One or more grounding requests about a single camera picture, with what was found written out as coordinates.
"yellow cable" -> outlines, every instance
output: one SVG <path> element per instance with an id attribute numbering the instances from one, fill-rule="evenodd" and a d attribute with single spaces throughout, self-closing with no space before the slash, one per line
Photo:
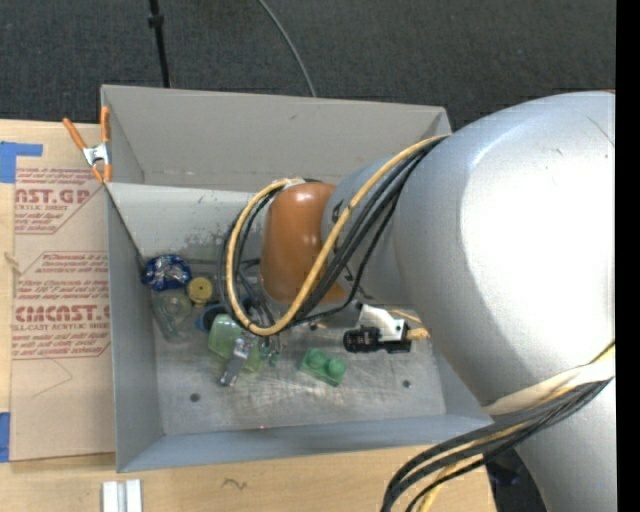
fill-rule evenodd
<path id="1" fill-rule="evenodd" d="M 253 206 L 257 204 L 257 202 L 260 199 L 262 199 L 264 196 L 266 196 L 269 192 L 271 192 L 272 190 L 275 190 L 276 188 L 282 187 L 283 182 L 286 181 L 288 183 L 289 180 L 279 181 L 277 183 L 269 185 L 268 187 L 263 189 L 261 192 L 259 192 L 249 202 L 249 204 L 245 207 L 245 209 L 240 214 L 240 217 L 238 218 L 238 221 L 236 222 L 236 225 L 234 226 L 233 231 L 231 232 L 231 236 L 229 238 L 229 246 L 227 248 L 227 261 L 226 261 L 227 294 L 229 296 L 229 300 L 231 302 L 231 307 L 233 308 L 233 312 L 237 316 L 238 320 L 240 320 L 242 325 L 245 328 L 249 329 L 252 333 L 257 334 L 258 336 L 271 336 L 273 334 L 280 332 L 283 328 L 285 328 L 287 324 L 293 319 L 293 317 L 298 312 L 300 307 L 302 307 L 304 300 L 311 293 L 312 287 L 316 282 L 316 278 L 322 271 L 322 266 L 324 265 L 325 261 L 329 256 L 329 252 L 333 248 L 333 245 L 336 239 L 338 238 L 340 232 L 342 231 L 342 228 L 351 217 L 351 213 L 353 212 L 354 208 L 360 203 L 360 201 L 362 201 L 362 199 L 367 195 L 367 193 L 369 193 L 369 191 L 376 185 L 376 183 L 378 183 L 378 181 L 380 181 L 385 176 L 385 174 L 387 174 L 391 169 L 393 169 L 398 163 L 402 162 L 403 160 L 410 157 L 414 153 L 420 151 L 422 148 L 426 147 L 427 145 L 432 144 L 433 142 L 443 139 L 447 136 L 448 135 L 437 135 L 435 137 L 430 137 L 428 139 L 425 139 L 423 141 L 420 141 L 414 144 L 413 146 L 408 147 L 404 151 L 401 151 L 396 156 L 391 158 L 387 163 L 385 163 L 382 167 L 380 167 L 380 169 L 378 169 L 366 181 L 366 183 L 360 188 L 360 190 L 358 190 L 358 192 L 356 192 L 356 194 L 351 198 L 351 201 L 349 202 L 347 207 L 344 209 L 344 211 L 338 218 L 338 221 L 336 222 L 336 224 L 333 226 L 333 229 L 329 233 L 327 240 L 325 241 L 324 245 L 322 246 L 322 249 L 320 250 L 320 254 L 318 254 L 318 257 L 313 263 L 313 266 L 311 267 L 311 270 L 309 271 L 309 274 L 307 275 L 306 280 L 302 284 L 302 287 L 300 288 L 298 295 L 296 296 L 294 301 L 291 303 L 291 306 L 289 307 L 288 311 L 284 314 L 284 316 L 282 316 L 282 318 L 280 318 L 280 320 L 278 320 L 274 325 L 270 327 L 259 327 L 251 323 L 251 320 L 247 317 L 247 315 L 245 315 L 244 311 L 242 311 L 242 307 L 240 306 L 240 303 L 238 302 L 238 298 L 236 297 L 235 278 L 233 275 L 233 262 L 235 260 L 236 244 L 238 242 L 238 238 L 240 236 L 242 227 L 244 226 L 244 222 L 249 216 L 249 213 L 251 212 L 251 210 L 253 209 Z"/>
<path id="2" fill-rule="evenodd" d="M 448 476 L 450 473 L 453 473 L 457 466 L 458 465 L 456 463 L 453 463 L 442 468 L 440 470 L 440 473 L 438 473 L 438 476 L 436 477 L 436 482 Z M 420 507 L 418 508 L 418 512 L 429 512 L 433 505 L 433 502 L 436 501 L 436 497 L 438 496 L 438 493 L 440 492 L 440 489 L 442 489 L 442 487 L 442 485 L 434 487 L 424 495 L 424 498 L 422 498 L 422 502 L 420 503 Z"/>
<path id="3" fill-rule="evenodd" d="M 609 358 L 615 357 L 615 352 L 616 352 L 616 344 L 615 344 L 615 340 L 614 340 L 598 356 L 594 357 L 589 364 L 599 363 L 599 362 L 605 361 L 605 360 L 607 360 Z M 571 389 L 574 389 L 574 388 L 575 388 L 575 386 L 561 387 L 561 388 L 557 389 L 555 392 L 552 392 L 551 394 L 549 394 L 547 397 L 545 397 L 543 400 L 541 400 L 537 404 L 530 405 L 527 408 L 532 408 L 532 407 L 547 403 L 549 400 L 557 398 L 558 396 L 561 396 L 561 395 L 569 392 Z M 476 439 L 472 443 L 470 443 L 468 445 L 464 445 L 459 450 L 456 450 L 454 453 L 458 453 L 458 452 L 460 452 L 460 451 L 462 451 L 464 449 L 471 448 L 473 446 L 477 446 L 477 445 L 482 444 L 482 443 L 495 441 L 496 439 L 500 439 L 501 437 L 505 437 L 506 435 L 509 435 L 509 434 L 517 431 L 520 427 L 522 427 L 522 425 L 524 425 L 524 423 L 520 423 L 518 425 L 514 425 L 513 427 L 507 428 L 505 430 L 501 430 L 499 432 L 495 432 L 493 434 L 487 435 L 487 436 L 482 437 L 480 439 Z M 438 473 L 438 476 L 435 478 L 434 483 L 442 480 L 443 478 L 445 478 L 449 474 L 453 473 L 453 471 L 456 469 L 458 464 L 460 464 L 461 462 L 464 462 L 464 461 L 459 461 L 457 463 L 453 463 L 453 464 L 449 464 L 448 466 L 445 466 Z M 419 507 L 417 512 L 429 512 L 429 510 L 431 509 L 431 506 L 433 505 L 433 502 L 435 501 L 435 499 L 436 499 L 436 497 L 438 495 L 438 492 L 440 491 L 441 488 L 442 488 L 442 485 L 438 485 L 438 486 L 434 487 L 433 489 L 431 489 L 431 491 L 429 491 L 427 494 L 425 494 L 424 498 L 422 498 L 422 501 L 420 503 L 420 507 Z"/>
<path id="4" fill-rule="evenodd" d="M 609 371 L 607 360 L 615 357 L 615 340 L 589 363 L 554 375 L 553 377 L 529 386 L 510 395 L 499 398 L 483 407 L 489 416 L 501 416 L 512 412 L 542 405 L 553 398 L 568 393 L 578 384 L 593 382 Z"/>
<path id="5" fill-rule="evenodd" d="M 391 313 L 392 315 L 401 316 L 402 318 L 411 320 L 412 322 L 416 322 L 417 324 L 424 325 L 422 323 L 422 320 L 420 320 L 417 316 L 410 315 L 409 313 L 405 313 L 404 311 L 400 311 L 399 309 L 390 309 L 389 313 Z"/>
<path id="6" fill-rule="evenodd" d="M 429 331 L 427 331 L 424 327 L 420 327 L 418 329 L 409 329 L 407 331 L 407 340 L 409 341 L 417 341 L 417 340 L 428 340 L 431 337 Z"/>

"black cable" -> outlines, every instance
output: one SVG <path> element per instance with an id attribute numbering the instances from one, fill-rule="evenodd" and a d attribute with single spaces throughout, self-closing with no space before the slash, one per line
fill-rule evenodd
<path id="1" fill-rule="evenodd" d="M 362 206 L 362 208 L 360 209 L 358 217 L 352 222 L 349 232 L 345 235 L 343 244 L 340 246 L 340 248 L 338 249 L 334 257 L 332 258 L 330 265 L 328 266 L 327 270 L 321 277 L 319 283 L 316 285 L 316 287 L 314 288 L 314 291 L 310 294 L 310 296 L 307 297 L 307 299 L 304 301 L 304 303 L 300 308 L 301 310 L 298 312 L 296 317 L 294 317 L 294 319 L 291 322 L 289 322 L 289 324 L 287 324 L 287 326 L 285 326 L 282 330 L 289 329 L 301 323 L 312 321 L 313 319 L 316 319 L 316 318 L 324 318 L 329 315 L 335 314 L 341 311 L 342 309 L 344 309 L 353 300 L 353 298 L 355 297 L 355 293 L 357 292 L 360 279 L 362 278 L 366 263 L 371 257 L 376 243 L 380 239 L 382 232 L 384 231 L 384 228 L 386 227 L 387 223 L 391 218 L 391 215 L 395 210 L 395 203 L 399 198 L 399 195 L 402 190 L 402 187 L 404 186 L 404 183 L 410 176 L 411 172 L 416 168 L 416 166 L 422 160 L 422 158 L 424 158 L 424 156 L 431 149 L 433 149 L 438 144 L 438 142 L 440 141 L 439 140 L 434 141 L 428 147 L 421 148 L 414 155 L 411 155 L 410 157 L 405 159 L 403 162 L 399 163 L 395 168 L 390 170 L 387 176 L 385 176 L 381 180 L 378 187 L 371 194 L 371 197 L 369 197 L 369 199 L 363 205 L 359 205 L 359 206 Z M 246 238 L 248 237 L 248 233 L 249 233 L 248 228 L 250 228 L 251 224 L 253 223 L 253 220 L 258 215 L 258 212 L 260 211 L 260 209 L 262 209 L 268 203 L 272 195 L 277 194 L 280 190 L 281 189 L 279 188 L 272 191 L 269 194 L 269 196 L 267 196 L 266 199 L 263 199 L 258 204 L 256 209 L 254 209 L 254 211 L 252 212 L 247 225 L 243 226 L 244 233 L 241 234 L 240 250 L 237 251 L 237 260 L 234 262 L 236 275 L 237 275 L 237 269 L 239 264 L 238 262 L 241 261 L 242 250 L 244 248 Z M 382 200 L 380 200 L 383 194 L 386 194 L 386 196 Z M 354 281 L 353 283 L 354 286 L 352 287 L 348 301 L 346 301 L 342 306 L 334 308 L 333 310 L 319 313 L 318 315 L 314 315 L 313 317 L 305 317 L 305 315 L 310 313 L 320 303 L 322 298 L 324 298 L 329 288 L 335 283 L 340 273 L 345 268 L 346 264 L 348 263 L 349 259 L 351 258 L 351 256 L 353 255 L 357 247 L 361 244 L 363 239 L 368 235 L 369 229 L 373 226 L 373 224 L 375 224 L 375 222 L 378 221 L 380 215 L 383 213 L 384 209 L 387 207 L 387 205 L 391 201 L 394 202 L 394 205 L 388 212 L 386 220 L 381 224 L 378 231 L 376 232 L 376 235 L 373 237 L 372 244 L 370 244 L 367 250 L 367 253 L 365 255 L 365 258 L 363 259 L 359 267 L 357 280 Z M 233 227 L 231 227 L 231 229 L 228 231 L 227 235 L 225 236 L 225 240 L 222 248 L 224 251 L 223 252 L 224 257 L 218 260 L 218 279 L 219 279 L 219 282 L 221 283 L 224 283 L 224 280 L 220 275 L 221 268 L 223 267 L 223 262 L 226 260 L 226 247 L 227 247 L 228 238 L 230 236 L 232 229 Z M 223 303 L 225 304 L 226 307 L 230 308 L 230 305 L 227 301 L 226 296 L 223 297 Z M 233 313 L 233 311 L 231 311 L 230 314 L 235 321 L 238 321 L 238 318 Z"/>
<path id="2" fill-rule="evenodd" d="M 257 2 L 260 4 L 260 7 L 262 7 L 265 10 L 269 18 L 271 18 L 271 21 L 273 21 L 274 25 L 280 32 L 280 35 L 286 41 L 287 46 L 289 46 L 289 50 L 291 50 L 291 53 L 293 54 L 294 58 L 296 59 L 296 62 L 298 63 L 298 66 L 300 67 L 300 71 L 302 71 L 302 74 L 304 75 L 304 79 L 307 82 L 307 87 L 309 87 L 309 92 L 311 93 L 311 96 L 313 96 L 314 98 L 317 98 L 318 95 L 316 94 L 316 90 L 313 87 L 313 84 L 311 83 L 311 78 L 309 77 L 309 73 L 307 73 L 307 68 L 304 67 L 302 58 L 300 58 L 300 55 L 298 54 L 298 50 L 296 50 L 296 47 L 293 44 L 293 41 L 291 41 L 286 30 L 284 29 L 284 27 L 282 26 L 278 18 L 276 18 L 276 15 L 269 8 L 266 2 L 264 0 L 257 0 Z"/>
<path id="3" fill-rule="evenodd" d="M 573 403 L 562 405 L 558 408 L 557 411 L 549 413 L 545 419 L 542 419 L 538 422 L 535 427 L 528 428 L 524 432 L 518 432 L 516 436 L 509 436 L 510 440 L 506 443 L 501 444 L 497 449 L 488 450 L 487 453 L 483 456 L 483 458 L 479 461 L 470 463 L 463 468 L 460 468 L 442 478 L 437 479 L 432 484 L 428 485 L 426 488 L 422 489 L 409 503 L 405 512 L 411 512 L 418 501 L 429 491 L 435 489 L 437 486 L 448 482 L 449 480 L 453 480 L 458 476 L 461 476 L 465 473 L 473 471 L 480 466 L 486 465 L 489 461 L 495 459 L 502 453 L 507 450 L 512 449 L 516 445 L 520 444 L 522 441 L 531 437 L 533 434 L 540 432 L 556 423 L 559 423 L 566 419 L 567 417 L 575 414 L 578 410 L 584 407 L 587 403 L 589 403 L 597 394 L 610 382 L 611 379 L 600 382 L 600 383 L 592 383 L 593 387 L 590 387 L 589 390 L 585 392 L 583 397 L 579 397 L 577 400 L 574 400 Z"/>
<path id="4" fill-rule="evenodd" d="M 544 417 L 548 413 L 555 411 L 556 409 L 558 409 L 559 407 L 562 407 L 567 403 L 573 403 L 573 401 L 575 400 L 578 400 L 578 401 L 585 400 L 585 399 L 591 400 L 605 385 L 606 383 L 604 384 L 594 383 L 593 386 L 590 384 L 582 385 L 538 407 L 535 407 L 532 409 L 526 409 L 524 411 L 518 411 L 516 413 L 512 413 L 510 415 L 501 417 L 497 422 L 491 425 L 487 425 L 486 427 L 482 427 L 472 432 L 462 434 L 460 436 L 444 441 L 436 446 L 433 446 L 425 450 L 424 452 L 416 455 L 413 459 L 408 461 L 404 466 L 402 466 L 396 472 L 396 474 L 392 477 L 389 484 L 387 485 L 387 490 L 385 491 L 385 498 L 390 496 L 393 489 L 398 488 L 398 485 L 400 484 L 400 482 L 407 481 L 407 478 L 409 478 L 408 475 L 412 470 L 414 470 L 418 466 L 421 466 L 422 464 L 427 462 L 429 459 L 433 459 L 438 455 L 451 451 L 460 446 L 464 446 L 465 444 L 475 442 L 478 439 L 482 439 L 490 435 L 504 432 L 505 430 L 514 428 L 522 423 L 536 421 L 537 419 Z M 425 474 L 428 474 L 426 470 L 427 468 L 432 467 L 431 464 L 423 467 L 421 471 L 425 472 Z M 406 490 L 406 488 L 408 488 L 408 486 L 410 486 L 412 483 L 415 483 L 415 481 L 411 481 L 411 483 L 407 485 L 407 487 L 405 487 L 404 490 Z"/>
<path id="5" fill-rule="evenodd" d="M 160 14 L 160 6 L 158 0 L 149 0 L 149 28 L 152 28 L 156 34 L 156 46 L 158 47 L 158 57 L 160 58 L 160 70 L 162 72 L 162 85 L 169 89 L 171 83 L 169 81 L 169 63 L 167 62 L 167 53 L 164 48 L 164 34 L 162 33 L 162 25 L 164 16 Z"/>
<path id="6" fill-rule="evenodd" d="M 322 279 L 320 280 L 318 285 L 315 287 L 314 291 L 310 294 L 307 300 L 305 300 L 302 307 L 300 308 L 298 315 L 296 315 L 296 320 L 294 325 L 298 325 L 300 323 L 304 323 L 306 321 L 311 321 L 318 318 L 325 318 L 331 314 L 335 314 L 341 311 L 342 309 L 344 309 L 353 300 L 357 292 L 360 279 L 362 278 L 364 267 L 366 266 L 367 261 L 371 257 L 373 250 L 378 240 L 380 239 L 382 232 L 384 231 L 384 227 L 389 222 L 390 215 L 392 215 L 393 212 L 395 211 L 395 204 L 398 201 L 400 192 L 402 191 L 402 188 L 404 187 L 404 184 L 409 178 L 411 172 L 413 172 L 413 170 L 420 163 L 422 158 L 424 158 L 424 156 L 427 154 L 427 152 L 428 151 L 426 149 L 418 152 L 412 158 L 404 161 L 401 165 L 399 165 L 396 169 L 394 169 L 390 173 L 391 175 L 389 176 L 389 179 L 385 180 L 385 182 L 380 187 L 378 187 L 378 189 L 375 191 L 373 196 L 367 201 L 367 203 L 365 204 L 365 207 L 360 212 L 358 218 L 352 224 L 351 229 L 349 230 L 349 233 L 345 236 L 343 244 L 340 246 L 340 248 L 338 249 L 334 257 L 332 258 L 331 263 L 329 264 L 325 273 L 322 276 Z M 389 185 L 393 181 L 395 181 L 399 176 L 401 176 L 403 172 L 405 172 L 404 175 L 393 186 L 391 191 L 389 191 L 388 190 Z M 385 192 L 387 192 L 387 195 L 381 201 L 379 201 L 380 197 Z M 309 317 L 305 319 L 304 315 L 311 312 L 320 303 L 320 301 L 324 298 L 329 288 L 333 286 L 333 284 L 337 281 L 338 277 L 340 276 L 340 273 L 344 270 L 344 268 L 346 267 L 347 263 L 351 259 L 351 256 L 353 256 L 353 254 L 355 253 L 358 246 L 362 243 L 362 240 L 366 236 L 368 236 L 369 229 L 373 226 L 373 224 L 375 224 L 375 222 L 377 222 L 378 218 L 380 217 L 384 209 L 388 206 L 388 204 L 391 201 L 393 201 L 393 206 L 390 209 L 388 218 L 380 226 L 381 229 L 379 229 L 376 232 L 376 235 L 374 236 L 373 241 L 370 244 L 369 249 L 367 250 L 367 253 L 365 254 L 365 257 L 362 260 L 362 263 L 358 270 L 359 277 L 354 279 L 351 287 L 351 293 L 347 301 L 338 308 L 335 308 L 328 312 L 319 313 L 318 315 L 314 315 L 314 317 Z M 367 218 L 366 223 L 364 223 L 363 225 L 364 219 L 367 217 L 369 211 L 374 205 L 376 205 L 376 209 L 374 210 L 373 213 L 371 213 L 371 215 Z"/>
<path id="7" fill-rule="evenodd" d="M 387 215 L 382 220 L 378 230 L 376 231 L 376 233 L 374 234 L 373 238 L 371 239 L 371 243 L 369 244 L 367 252 L 365 253 L 364 257 L 362 258 L 362 261 L 360 262 L 360 266 L 358 268 L 358 272 L 356 273 L 356 277 L 353 280 L 353 284 L 351 286 L 351 290 L 349 291 L 349 295 L 347 296 L 347 299 L 340 306 L 338 306 L 338 307 L 336 307 L 334 309 L 331 309 L 329 311 L 324 311 L 324 312 L 321 312 L 321 313 L 317 313 L 317 314 L 315 314 L 313 316 L 303 317 L 303 318 L 301 318 L 299 320 L 296 320 L 296 321 L 292 322 L 289 327 L 294 327 L 296 325 L 300 325 L 300 324 L 307 323 L 307 322 L 314 322 L 316 320 L 320 320 L 322 318 L 326 318 L 328 316 L 335 315 L 336 313 L 339 313 L 340 311 L 342 311 L 344 308 L 346 308 L 351 303 L 351 301 L 354 299 L 354 297 L 355 297 L 355 295 L 356 295 L 356 293 L 358 291 L 358 286 L 360 285 L 360 280 L 362 279 L 362 275 L 364 273 L 365 267 L 366 267 L 367 263 L 369 262 L 369 258 L 373 254 L 373 251 L 374 251 L 374 249 L 375 249 L 375 247 L 376 247 L 376 245 L 378 243 L 378 240 L 382 236 L 382 233 L 384 232 L 387 224 L 389 223 L 389 221 L 391 220 L 391 217 L 393 216 L 393 213 L 395 211 L 395 207 L 396 207 L 396 204 L 397 204 L 397 199 L 398 199 L 398 197 L 396 197 L 396 201 L 394 201 L 392 206 L 389 208 L 389 211 L 387 212 Z"/>
<path id="8" fill-rule="evenodd" d="M 255 267 L 258 263 L 260 263 L 260 258 L 252 258 L 250 260 L 243 260 L 240 262 L 240 264 L 244 265 L 246 268 Z"/>
<path id="9" fill-rule="evenodd" d="M 220 244 L 220 251 L 218 252 L 218 259 L 216 262 L 216 279 L 218 282 L 218 293 L 220 294 L 220 303 L 224 306 L 225 311 L 231 317 L 231 319 L 236 322 L 238 325 L 242 325 L 239 322 L 238 317 L 236 316 L 231 304 L 229 303 L 229 298 L 227 297 L 227 287 L 226 287 L 226 275 L 225 275 L 225 262 L 227 260 L 227 246 L 229 245 L 229 238 L 231 236 L 231 232 L 233 231 L 233 227 L 238 222 L 240 218 L 240 213 L 236 215 L 236 218 L 227 228 L 227 232 L 222 238 L 222 243 Z"/>
<path id="10" fill-rule="evenodd" d="M 257 218 L 257 216 L 260 213 L 260 211 L 267 204 L 269 204 L 271 199 L 277 193 L 279 193 L 280 190 L 282 190 L 282 188 L 277 188 L 277 189 L 272 190 L 271 192 L 269 192 L 269 194 L 267 194 L 265 197 L 263 197 L 260 200 L 260 202 L 258 203 L 258 205 L 251 212 L 251 215 L 249 216 L 249 218 L 247 219 L 247 222 L 243 226 L 243 232 L 240 234 L 240 242 L 238 244 L 238 250 L 236 251 L 236 255 L 235 255 L 236 261 L 234 262 L 234 275 L 236 275 L 236 276 L 238 276 L 240 278 L 242 285 L 244 286 L 245 290 L 247 291 L 247 293 L 249 294 L 249 296 L 251 298 L 251 302 L 253 304 L 253 307 L 258 310 L 258 314 L 261 316 L 261 320 L 263 322 L 264 322 L 264 317 L 263 316 L 266 316 L 266 318 L 268 319 L 269 322 L 271 322 L 271 324 L 275 323 L 272 311 L 269 309 L 269 306 L 267 305 L 266 301 L 251 286 L 251 283 L 249 282 L 249 280 L 246 278 L 246 276 L 244 275 L 244 273 L 240 269 L 240 265 L 248 263 L 247 261 L 243 261 L 242 260 L 242 252 L 244 251 L 244 246 L 245 246 L 245 244 L 247 242 L 247 239 L 249 237 L 249 234 L 251 232 L 251 227 L 253 225 L 253 222 Z M 236 224 L 236 222 L 237 222 L 237 218 L 233 222 L 233 224 L 231 225 L 231 228 L 227 232 L 227 235 L 225 235 L 225 243 L 223 244 L 223 251 L 224 251 L 223 252 L 223 258 L 219 258 L 218 259 L 219 264 L 221 264 L 222 262 L 226 261 L 227 242 L 228 242 L 229 236 L 231 234 L 231 230 L 233 229 L 233 226 Z M 225 300 L 225 302 L 224 302 L 225 309 L 228 310 L 229 315 L 231 316 L 231 318 L 233 318 L 233 320 L 236 323 L 240 324 L 239 319 L 237 318 L 235 312 L 233 311 L 233 308 L 231 307 L 231 305 L 227 301 L 226 295 L 225 295 L 224 300 Z M 244 313 L 247 314 L 247 311 L 245 310 L 245 308 L 243 307 L 243 305 L 241 303 L 240 303 L 240 307 L 242 308 Z"/>
<path id="11" fill-rule="evenodd" d="M 430 448 L 423 452 L 422 454 L 414 457 L 411 461 L 409 461 L 405 466 L 403 466 L 397 473 L 394 475 L 392 480 L 389 482 L 387 490 L 384 495 L 383 501 L 383 512 L 388 512 L 391 510 L 393 503 L 410 487 L 415 485 L 418 481 L 427 477 L 429 474 L 437 471 L 438 469 L 442 469 L 444 467 L 449 466 L 452 463 L 456 463 L 461 460 L 465 460 L 469 457 L 478 455 L 483 453 L 483 459 L 474 463 L 470 463 L 465 467 L 456 470 L 455 472 L 447 475 L 446 477 L 442 477 L 438 479 L 436 482 L 432 483 L 427 488 L 423 489 L 418 496 L 414 498 L 411 502 L 407 510 L 411 510 L 412 507 L 418 502 L 418 500 L 424 496 L 431 489 L 435 488 L 437 485 L 440 485 L 448 480 L 456 478 L 457 476 L 464 474 L 468 471 L 471 471 L 477 467 L 480 467 L 486 464 L 489 460 L 497 457 L 499 454 L 503 453 L 507 449 L 515 446 L 516 444 L 524 441 L 529 438 L 533 434 L 540 432 L 543 429 L 546 429 L 560 421 L 563 421 L 568 416 L 574 414 L 582 407 L 584 407 L 587 403 L 589 403 L 595 396 L 600 393 L 600 391 L 609 383 L 609 381 L 604 382 L 596 382 L 590 384 L 584 384 L 578 386 L 576 389 L 571 390 L 564 395 L 555 398 L 546 404 L 538 406 L 533 409 L 528 409 L 525 411 L 520 411 L 518 413 L 514 413 L 499 420 L 497 423 L 493 425 L 489 425 L 488 427 L 484 427 L 482 429 L 478 429 L 468 434 L 464 434 L 463 436 L 458 436 L 452 440 L 441 443 L 433 448 Z M 429 458 L 433 458 L 440 453 L 444 453 L 446 451 L 450 451 L 453 448 L 458 446 L 462 446 L 471 442 L 474 442 L 477 439 L 482 439 L 491 433 L 499 433 L 506 431 L 509 428 L 513 428 L 520 423 L 523 423 L 523 418 L 526 418 L 526 422 L 528 423 L 526 426 L 522 428 L 518 428 L 513 433 L 510 433 L 500 439 L 487 441 L 480 445 L 471 446 L 467 449 L 460 450 L 454 454 L 449 456 L 442 457 L 435 462 L 428 464 L 416 470 L 409 476 L 406 476 L 409 471 L 414 469 L 415 467 L 423 464 Z"/>

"black cable on floor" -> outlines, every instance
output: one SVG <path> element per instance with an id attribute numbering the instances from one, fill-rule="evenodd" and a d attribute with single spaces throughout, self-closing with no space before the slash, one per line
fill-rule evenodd
<path id="1" fill-rule="evenodd" d="M 313 96 L 314 98 L 317 98 L 318 95 L 316 94 L 315 87 L 313 87 L 313 83 L 311 83 L 311 78 L 309 77 L 309 73 L 307 73 L 307 68 L 304 66 L 304 63 L 302 62 L 302 58 L 300 57 L 298 50 L 296 50 L 296 47 L 293 44 L 293 41 L 291 41 L 291 38 L 287 34 L 286 30 L 284 29 L 284 27 L 282 26 L 282 24 L 280 23 L 276 15 L 273 13 L 273 11 L 266 4 L 266 2 L 264 0 L 257 0 L 257 1 L 260 4 L 260 7 L 262 7 L 265 10 L 265 12 L 269 15 L 269 18 L 271 18 L 271 21 L 273 21 L 274 25 L 277 27 L 278 31 L 280 32 L 285 42 L 287 43 L 287 46 L 291 50 L 291 53 L 296 59 L 296 62 L 300 67 L 300 71 L 302 71 L 304 79 L 307 82 L 307 87 L 309 87 L 309 92 L 311 93 L 311 96 Z"/>
<path id="2" fill-rule="evenodd" d="M 160 5 L 158 4 L 158 0 L 149 0 L 149 8 L 151 10 L 151 14 L 149 15 L 149 28 L 153 29 L 156 33 L 156 46 L 158 47 L 158 57 L 160 58 L 162 85 L 166 89 L 169 89 L 171 88 L 171 82 L 169 80 L 169 63 L 167 62 L 167 52 L 164 48 L 164 34 L 162 33 L 164 16 L 160 14 Z"/>

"metal clip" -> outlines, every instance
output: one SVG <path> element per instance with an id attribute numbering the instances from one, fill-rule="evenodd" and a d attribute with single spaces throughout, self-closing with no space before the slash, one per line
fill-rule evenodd
<path id="1" fill-rule="evenodd" d="M 102 142 L 93 148 L 87 147 L 84 140 L 82 140 L 80 133 L 68 118 L 65 117 L 62 120 L 62 123 L 65 125 L 67 130 L 69 130 L 69 134 L 71 135 L 73 142 L 76 143 L 78 149 L 80 149 L 84 154 L 87 163 L 91 166 L 91 172 L 93 172 L 93 175 L 100 183 L 111 181 L 112 168 L 109 153 L 109 145 L 111 143 L 111 128 L 109 125 L 110 115 L 109 107 L 102 107 L 100 112 Z M 97 163 L 100 160 L 104 162 L 104 176 L 98 171 Z"/>
<path id="2" fill-rule="evenodd" d="M 233 349 L 233 357 L 227 369 L 220 378 L 220 384 L 223 386 L 233 386 L 238 379 L 238 375 L 242 371 L 244 364 L 249 358 L 249 352 L 253 348 L 254 340 L 245 340 L 243 338 L 236 339 L 236 346 Z"/>

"blue tape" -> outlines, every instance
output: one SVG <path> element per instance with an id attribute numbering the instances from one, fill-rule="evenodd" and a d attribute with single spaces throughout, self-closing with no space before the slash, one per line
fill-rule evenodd
<path id="1" fill-rule="evenodd" d="M 9 413 L 0 412 L 0 462 L 9 462 Z"/>
<path id="2" fill-rule="evenodd" d="M 0 141 L 0 183 L 15 183 L 17 158 L 42 156 L 43 147 L 42 144 Z"/>

